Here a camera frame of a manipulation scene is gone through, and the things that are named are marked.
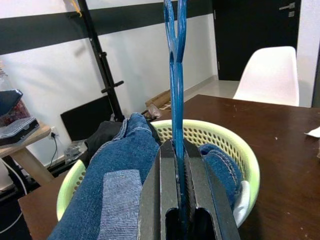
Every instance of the dark brown tabletop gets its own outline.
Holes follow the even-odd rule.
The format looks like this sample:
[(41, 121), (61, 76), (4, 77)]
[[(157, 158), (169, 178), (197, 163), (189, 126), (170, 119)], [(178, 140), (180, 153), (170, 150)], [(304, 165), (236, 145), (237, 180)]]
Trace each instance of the dark brown tabletop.
[(57, 225), (57, 197), (66, 172), (18, 200), (33, 240), (45, 240)]
[[(230, 129), (252, 147), (258, 159), (259, 195), (240, 227), (241, 239), (320, 239), (319, 143), (304, 134), (320, 126), (320, 108), (197, 95), (185, 103), (184, 118)], [(45, 239), (57, 222), (62, 180), (55, 179), (19, 201), (34, 240)], [(38, 201), (47, 203), (37, 207)]]

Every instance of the white paper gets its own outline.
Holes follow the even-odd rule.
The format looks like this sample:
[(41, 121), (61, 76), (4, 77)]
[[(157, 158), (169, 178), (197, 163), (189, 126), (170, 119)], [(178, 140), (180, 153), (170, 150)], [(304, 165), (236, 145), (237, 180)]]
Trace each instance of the white paper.
[(315, 137), (315, 138), (320, 138), (320, 127), (313, 129), (310, 132), (305, 133), (305, 134), (312, 136), (312, 137)]

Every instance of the black metal stand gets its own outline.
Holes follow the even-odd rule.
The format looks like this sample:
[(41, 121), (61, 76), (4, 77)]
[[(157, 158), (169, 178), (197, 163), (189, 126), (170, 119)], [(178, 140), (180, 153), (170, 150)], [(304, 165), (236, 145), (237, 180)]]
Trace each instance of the black metal stand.
[(94, 56), (96, 59), (96, 62), (98, 64), (102, 80), (105, 86), (105, 89), (101, 90), (101, 93), (107, 93), (108, 98), (114, 113), (114, 120), (116, 122), (122, 122), (125, 117), (122, 114), (118, 98), (115, 92), (115, 87), (118, 87), (119, 85), (123, 84), (124, 81), (119, 81), (114, 83), (109, 64), (107, 61), (107, 53), (105, 51), (102, 51), (98, 34), (96, 32), (94, 23), (92, 21), (88, 5), (86, 0), (78, 0), (79, 7), (82, 12), (82, 17), (85, 23), (86, 30), (88, 32), (88, 37), (92, 46), (92, 50), (94, 52)]

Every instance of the black stripe on wall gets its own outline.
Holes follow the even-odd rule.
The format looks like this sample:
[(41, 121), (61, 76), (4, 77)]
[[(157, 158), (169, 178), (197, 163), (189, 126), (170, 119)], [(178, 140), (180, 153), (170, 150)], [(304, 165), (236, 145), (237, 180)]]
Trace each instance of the black stripe on wall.
[[(173, 2), (175, 12), (177, 2)], [(98, 35), (161, 24), (164, 4), (148, 3), (90, 11)], [(189, 0), (187, 17), (212, 13), (211, 0)], [(0, 55), (88, 37), (82, 18), (74, 12), (0, 19)]]

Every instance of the door handle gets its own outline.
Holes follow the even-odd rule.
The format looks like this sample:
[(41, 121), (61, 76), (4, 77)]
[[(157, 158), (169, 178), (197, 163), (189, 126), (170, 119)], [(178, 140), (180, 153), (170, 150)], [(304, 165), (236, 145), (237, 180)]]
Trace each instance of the door handle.
[(294, 9), (295, 7), (296, 7), (296, 3), (292, 2), (292, 3), (289, 3), (289, 5), (287, 5), (287, 6), (279, 7), (279, 10)]

